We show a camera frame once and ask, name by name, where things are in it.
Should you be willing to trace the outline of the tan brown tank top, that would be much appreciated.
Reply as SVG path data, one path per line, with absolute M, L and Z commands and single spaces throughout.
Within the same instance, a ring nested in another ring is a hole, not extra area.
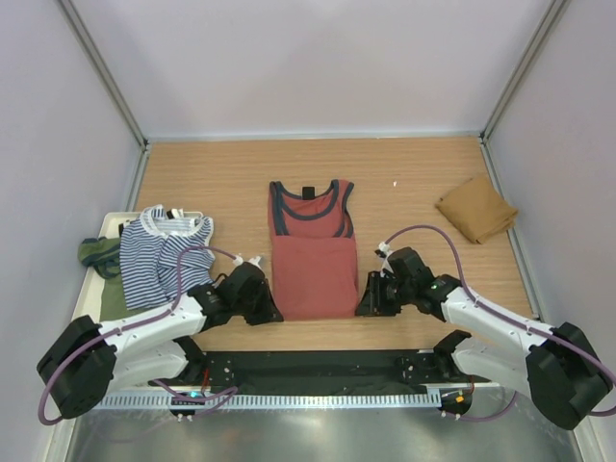
M 442 196 L 436 209 L 471 243 L 485 244 L 511 229 L 518 210 L 495 189 L 490 178 L 477 176 Z

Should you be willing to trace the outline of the red graphic tank top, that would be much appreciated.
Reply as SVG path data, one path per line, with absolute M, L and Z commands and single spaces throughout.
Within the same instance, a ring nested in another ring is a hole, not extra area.
M 333 179 L 325 192 L 269 183 L 273 298 L 285 321 L 348 319 L 359 304 L 357 242 L 348 210 L 354 184 Z

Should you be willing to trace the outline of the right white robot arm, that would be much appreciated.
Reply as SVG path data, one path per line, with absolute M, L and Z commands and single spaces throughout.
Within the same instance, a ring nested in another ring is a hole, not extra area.
M 462 374 L 496 382 L 529 398 L 552 424 L 575 429 L 599 416 L 597 405 L 615 378 L 583 331 L 517 315 L 480 296 L 449 274 L 436 276 L 419 253 L 404 247 L 376 250 L 379 271 L 369 274 L 356 310 L 360 316 L 395 316 L 407 305 L 439 321 L 457 325 L 436 347 L 433 367 L 454 381 Z

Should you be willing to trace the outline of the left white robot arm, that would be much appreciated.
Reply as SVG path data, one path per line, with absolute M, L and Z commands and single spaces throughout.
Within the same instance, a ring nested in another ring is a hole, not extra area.
M 109 393 L 154 381 L 196 383 L 204 373 L 203 354 L 192 337 L 233 317 L 249 325 L 280 322 L 263 271 L 242 263 L 221 281 L 194 286 L 172 302 L 122 320 L 72 320 L 37 364 L 43 381 L 38 417 L 54 402 L 63 420 L 94 408 Z

